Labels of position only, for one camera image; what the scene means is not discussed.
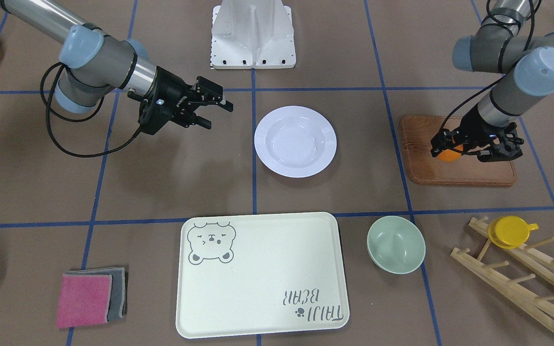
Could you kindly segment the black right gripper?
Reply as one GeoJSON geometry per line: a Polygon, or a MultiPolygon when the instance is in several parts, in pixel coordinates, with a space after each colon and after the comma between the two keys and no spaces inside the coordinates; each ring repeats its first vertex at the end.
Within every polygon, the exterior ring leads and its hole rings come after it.
{"type": "Polygon", "coordinates": [[[198,76],[194,85],[187,85],[180,77],[157,68],[156,78],[149,92],[141,96],[129,88],[127,96],[140,102],[138,111],[139,131],[154,135],[169,121],[182,127],[198,125],[210,130],[212,122],[196,115],[199,107],[215,105],[233,112],[234,105],[224,99],[224,88],[198,76]]]}

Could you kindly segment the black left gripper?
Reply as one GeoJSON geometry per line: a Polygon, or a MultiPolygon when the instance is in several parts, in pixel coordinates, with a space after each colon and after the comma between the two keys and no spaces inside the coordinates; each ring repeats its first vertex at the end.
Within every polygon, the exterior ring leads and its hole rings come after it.
{"type": "Polygon", "coordinates": [[[437,158],[440,152],[452,149],[483,163],[513,161],[523,156],[520,146],[525,142],[517,136],[516,128],[513,121],[501,126],[488,124],[474,107],[456,129],[437,132],[431,139],[430,153],[437,158]]]}

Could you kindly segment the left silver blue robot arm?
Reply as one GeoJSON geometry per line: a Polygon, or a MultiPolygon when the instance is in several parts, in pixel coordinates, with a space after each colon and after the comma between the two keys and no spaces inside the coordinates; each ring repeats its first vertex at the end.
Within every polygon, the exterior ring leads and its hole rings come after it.
{"type": "Polygon", "coordinates": [[[441,125],[430,153],[442,161],[475,156],[480,162],[512,161],[522,156],[517,118],[554,93],[554,32],[519,37],[527,22],[534,25],[538,0],[499,0],[473,36],[453,48],[453,65],[466,72],[499,73],[482,90],[484,97],[453,130],[441,125]]]}

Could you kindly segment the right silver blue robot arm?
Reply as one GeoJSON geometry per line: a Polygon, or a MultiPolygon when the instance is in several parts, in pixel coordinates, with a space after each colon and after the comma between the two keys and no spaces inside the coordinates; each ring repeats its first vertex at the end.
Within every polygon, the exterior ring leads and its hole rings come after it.
{"type": "Polygon", "coordinates": [[[69,112],[91,111],[115,88],[140,103],[138,124],[149,135],[169,121],[211,129],[210,121],[196,115],[199,107],[233,111],[222,86],[201,76],[188,85],[154,65],[140,42],[119,41],[52,0],[0,0],[0,8],[62,45],[59,61],[64,71],[53,96],[69,112]]]}

